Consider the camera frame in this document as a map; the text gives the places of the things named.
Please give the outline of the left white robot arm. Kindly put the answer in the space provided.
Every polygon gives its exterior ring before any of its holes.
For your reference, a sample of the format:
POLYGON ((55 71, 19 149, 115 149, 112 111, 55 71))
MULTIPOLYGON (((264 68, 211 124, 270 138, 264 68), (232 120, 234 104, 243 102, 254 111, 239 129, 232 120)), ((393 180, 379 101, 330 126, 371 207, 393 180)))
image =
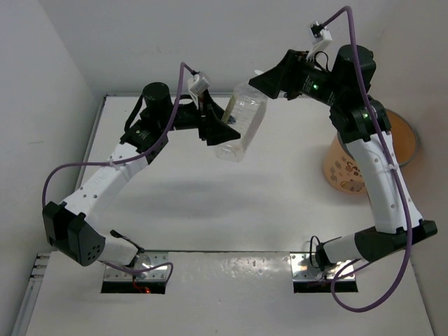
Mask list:
POLYGON ((115 230, 101 234, 95 226, 113 198, 168 144, 168 132, 196 129, 199 138, 215 146, 240 138, 221 120, 224 110, 207 89, 198 100, 173 104, 166 84, 148 84, 125 123, 125 133, 98 170, 59 204, 47 203, 43 223, 49 245, 79 265, 95 261, 130 267, 144 249, 115 230))

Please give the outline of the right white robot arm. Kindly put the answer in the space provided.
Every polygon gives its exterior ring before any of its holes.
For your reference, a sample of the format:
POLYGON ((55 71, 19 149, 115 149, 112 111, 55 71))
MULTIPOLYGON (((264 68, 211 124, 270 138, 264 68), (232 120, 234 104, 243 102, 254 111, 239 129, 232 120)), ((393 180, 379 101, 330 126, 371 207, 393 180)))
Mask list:
POLYGON ((368 193, 374 226, 316 247, 318 268, 327 270, 338 262, 363 259, 374 262, 402 250, 407 231, 417 244, 437 234, 434 221, 426 220, 409 194, 401 197, 397 183, 403 175, 397 161, 387 160, 385 149, 393 150, 391 124, 384 106, 370 99, 381 134, 378 134, 361 96, 354 61, 359 60, 365 88, 376 70, 372 51, 342 46, 331 71, 315 68, 305 53, 289 50, 274 68, 249 80, 249 85, 271 99, 284 92, 288 100, 306 95, 330 108, 330 120, 342 143, 356 161, 368 193))

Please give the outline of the yellow label bottle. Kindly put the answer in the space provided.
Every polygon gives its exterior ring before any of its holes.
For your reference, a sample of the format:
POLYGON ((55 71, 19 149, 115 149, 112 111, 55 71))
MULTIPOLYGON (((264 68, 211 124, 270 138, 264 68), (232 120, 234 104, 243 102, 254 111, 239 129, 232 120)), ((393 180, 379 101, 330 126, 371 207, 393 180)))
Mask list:
POLYGON ((249 79, 234 87, 222 121, 241 136, 214 147, 217 158, 240 162, 244 158, 267 110, 268 97, 249 85, 249 79))

